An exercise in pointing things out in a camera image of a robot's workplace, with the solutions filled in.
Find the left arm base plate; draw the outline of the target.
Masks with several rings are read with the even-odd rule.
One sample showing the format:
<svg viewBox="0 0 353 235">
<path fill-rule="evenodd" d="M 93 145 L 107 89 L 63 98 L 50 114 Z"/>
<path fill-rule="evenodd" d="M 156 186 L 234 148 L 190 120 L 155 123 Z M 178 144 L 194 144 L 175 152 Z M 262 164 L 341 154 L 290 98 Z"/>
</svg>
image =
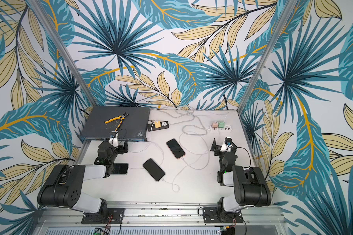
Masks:
<svg viewBox="0 0 353 235">
<path fill-rule="evenodd" d="M 98 213 L 84 213 L 81 224 L 121 224 L 125 208 L 108 208 Z"/>
</svg>

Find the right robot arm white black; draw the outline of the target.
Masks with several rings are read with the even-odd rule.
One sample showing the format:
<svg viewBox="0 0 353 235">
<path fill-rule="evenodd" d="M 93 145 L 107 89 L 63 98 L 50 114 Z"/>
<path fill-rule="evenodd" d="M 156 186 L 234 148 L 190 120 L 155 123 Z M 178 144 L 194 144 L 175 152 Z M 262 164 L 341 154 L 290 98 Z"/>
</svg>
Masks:
<svg viewBox="0 0 353 235">
<path fill-rule="evenodd" d="M 219 160 L 218 184 L 233 188 L 233 193 L 220 198 L 214 209 L 213 216 L 221 222 L 237 218 L 243 209 L 271 204 L 271 193 L 261 169 L 237 165 L 237 149 L 237 145 L 228 137 L 221 145 L 214 139 L 210 149 Z"/>
</svg>

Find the phone with pink case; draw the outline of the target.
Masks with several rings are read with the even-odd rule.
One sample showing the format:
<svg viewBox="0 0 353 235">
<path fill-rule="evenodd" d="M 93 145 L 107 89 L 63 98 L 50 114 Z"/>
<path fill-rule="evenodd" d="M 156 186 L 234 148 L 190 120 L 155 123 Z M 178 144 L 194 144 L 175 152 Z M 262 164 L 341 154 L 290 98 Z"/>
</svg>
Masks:
<svg viewBox="0 0 353 235">
<path fill-rule="evenodd" d="M 185 156 L 185 151 L 182 149 L 176 139 L 169 140 L 166 145 L 168 146 L 168 148 L 176 159 L 180 159 Z"/>
</svg>

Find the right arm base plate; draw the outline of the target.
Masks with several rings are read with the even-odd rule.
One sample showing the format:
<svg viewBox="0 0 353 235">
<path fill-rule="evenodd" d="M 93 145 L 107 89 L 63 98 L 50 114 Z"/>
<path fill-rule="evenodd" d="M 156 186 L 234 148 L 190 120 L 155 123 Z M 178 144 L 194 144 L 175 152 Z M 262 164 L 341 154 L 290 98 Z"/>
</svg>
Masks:
<svg viewBox="0 0 353 235">
<path fill-rule="evenodd" d="M 203 217 L 205 224 L 243 223 L 241 212 L 226 212 L 215 207 L 201 207 L 198 212 Z"/>
</svg>

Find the white charging cable pink phone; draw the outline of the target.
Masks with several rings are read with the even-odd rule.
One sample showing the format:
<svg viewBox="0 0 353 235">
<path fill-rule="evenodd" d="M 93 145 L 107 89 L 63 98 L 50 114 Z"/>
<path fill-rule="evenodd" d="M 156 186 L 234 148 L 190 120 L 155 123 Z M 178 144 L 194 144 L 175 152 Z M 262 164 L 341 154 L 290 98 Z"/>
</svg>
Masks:
<svg viewBox="0 0 353 235">
<path fill-rule="evenodd" d="M 180 145 L 186 149 L 187 154 L 196 157 L 190 163 L 185 159 L 186 157 L 182 157 L 182 161 L 193 170 L 200 171 L 207 168 L 210 163 L 210 147 L 205 140 L 208 128 L 204 126 L 199 116 L 195 115 L 191 115 L 190 120 L 183 120 L 178 124 L 182 124 L 182 133 L 178 137 L 178 140 L 182 141 Z"/>
</svg>

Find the black phone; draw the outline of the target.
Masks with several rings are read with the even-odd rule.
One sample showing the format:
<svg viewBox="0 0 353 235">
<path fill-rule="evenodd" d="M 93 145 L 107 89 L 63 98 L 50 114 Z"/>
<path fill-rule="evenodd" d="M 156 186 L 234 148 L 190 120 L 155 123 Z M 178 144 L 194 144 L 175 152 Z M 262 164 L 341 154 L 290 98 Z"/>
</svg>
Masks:
<svg viewBox="0 0 353 235">
<path fill-rule="evenodd" d="M 128 164 L 119 163 L 114 164 L 113 168 L 110 172 L 111 175 L 127 175 L 128 172 Z"/>
</svg>

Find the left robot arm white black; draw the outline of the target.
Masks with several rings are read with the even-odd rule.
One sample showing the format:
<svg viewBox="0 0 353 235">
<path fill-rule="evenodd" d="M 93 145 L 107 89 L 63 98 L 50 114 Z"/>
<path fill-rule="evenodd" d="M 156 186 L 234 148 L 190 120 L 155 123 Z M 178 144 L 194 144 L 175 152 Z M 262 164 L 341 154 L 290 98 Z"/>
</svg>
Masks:
<svg viewBox="0 0 353 235">
<path fill-rule="evenodd" d="M 109 208 L 107 201 L 82 192 L 84 181 L 108 178 L 114 174 L 126 174 L 128 164 L 115 164 L 118 155 L 128 152 L 124 141 L 114 147 L 109 141 L 99 145 L 98 157 L 93 165 L 56 166 L 37 196 L 37 202 L 45 207 L 69 208 L 83 213 L 83 224 L 103 224 L 115 219 L 122 221 L 123 208 Z"/>
</svg>

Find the phone with light blue case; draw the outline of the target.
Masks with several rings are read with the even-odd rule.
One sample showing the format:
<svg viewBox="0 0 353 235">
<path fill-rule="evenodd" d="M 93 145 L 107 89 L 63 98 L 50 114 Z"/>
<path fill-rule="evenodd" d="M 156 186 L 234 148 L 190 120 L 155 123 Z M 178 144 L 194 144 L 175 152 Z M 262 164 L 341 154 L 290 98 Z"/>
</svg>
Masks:
<svg viewBox="0 0 353 235">
<path fill-rule="evenodd" d="M 165 176 L 165 172 L 152 158 L 143 163 L 143 168 L 153 177 L 156 182 L 160 181 Z"/>
</svg>

